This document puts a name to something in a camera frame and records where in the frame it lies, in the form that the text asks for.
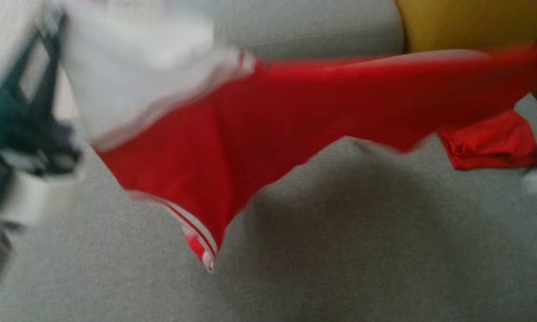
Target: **white trim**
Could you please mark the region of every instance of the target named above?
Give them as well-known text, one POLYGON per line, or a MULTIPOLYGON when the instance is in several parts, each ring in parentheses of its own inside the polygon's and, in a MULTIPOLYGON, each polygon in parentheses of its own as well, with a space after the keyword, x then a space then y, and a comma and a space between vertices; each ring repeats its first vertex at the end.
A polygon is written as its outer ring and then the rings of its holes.
POLYGON ((208 271, 213 271, 215 266, 215 257, 211 256, 208 251, 203 251, 201 262, 205 265, 208 271))
POLYGON ((217 43, 213 23, 193 14, 155 21, 103 10, 68 14, 62 65, 86 138, 98 151, 254 69, 252 55, 217 43))
POLYGON ((170 202, 167 199, 160 198, 158 196, 148 194, 148 193, 138 191, 138 190, 128 190, 127 192, 133 200, 151 201, 151 202, 156 202, 156 203, 160 203, 164 205, 165 208, 168 210, 168 212, 170 212, 170 214, 172 214, 172 216, 183 225, 184 229, 188 229, 189 231, 191 231, 191 233, 193 233, 195 237, 197 237, 197 239, 201 243, 201 246, 205 248, 205 251, 209 250, 209 252, 213 255, 213 257, 217 255, 219 248, 217 246, 217 242, 215 242, 215 238, 213 238, 213 235, 211 235, 211 232, 209 232, 209 229, 207 229, 207 227, 205 227, 205 225, 200 220, 198 220, 195 216, 193 216, 193 214, 191 214, 190 212, 187 212, 187 210, 185 210, 178 204, 170 202), (199 231, 195 232, 193 227, 188 225, 187 222, 183 220, 183 218, 179 217, 177 213, 175 213, 173 210, 171 210, 167 206, 170 206, 176 212, 179 212, 182 216, 184 216, 185 219, 187 219, 188 222, 190 222, 193 226, 195 226, 195 228, 197 228, 197 230, 199 231))

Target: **yellow pillow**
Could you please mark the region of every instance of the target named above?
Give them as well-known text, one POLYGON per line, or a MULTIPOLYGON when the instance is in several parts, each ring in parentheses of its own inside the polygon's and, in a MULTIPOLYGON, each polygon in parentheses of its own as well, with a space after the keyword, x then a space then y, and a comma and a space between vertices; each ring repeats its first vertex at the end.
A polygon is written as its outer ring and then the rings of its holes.
POLYGON ((411 52, 537 40, 537 0, 397 0, 411 52))

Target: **gray couch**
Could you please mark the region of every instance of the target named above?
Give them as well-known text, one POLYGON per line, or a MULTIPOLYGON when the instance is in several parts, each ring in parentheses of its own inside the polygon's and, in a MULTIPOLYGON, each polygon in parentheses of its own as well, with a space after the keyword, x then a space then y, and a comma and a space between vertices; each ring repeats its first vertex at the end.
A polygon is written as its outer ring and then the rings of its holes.
MULTIPOLYGON (((391 0, 198 0, 269 59, 400 53, 391 0)), ((537 102, 517 107, 537 135, 537 102)), ((14 238, 0 322, 535 322, 537 198, 518 169, 454 171, 344 139, 261 191, 205 271, 160 208, 88 151, 80 204, 14 238)))

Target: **red fabric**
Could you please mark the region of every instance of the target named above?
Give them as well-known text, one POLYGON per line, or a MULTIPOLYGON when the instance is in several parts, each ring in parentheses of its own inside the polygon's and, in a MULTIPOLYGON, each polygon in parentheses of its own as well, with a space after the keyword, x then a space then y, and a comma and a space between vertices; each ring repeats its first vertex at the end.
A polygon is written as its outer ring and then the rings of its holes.
POLYGON ((439 131, 455 169, 537 165, 537 143, 528 122, 510 110, 459 130, 439 131))
POLYGON ((510 110, 535 87, 537 50, 529 49, 391 65, 258 64, 99 155, 124 188, 179 205, 220 247, 257 191, 330 143, 353 136, 408 152, 442 126, 510 110))

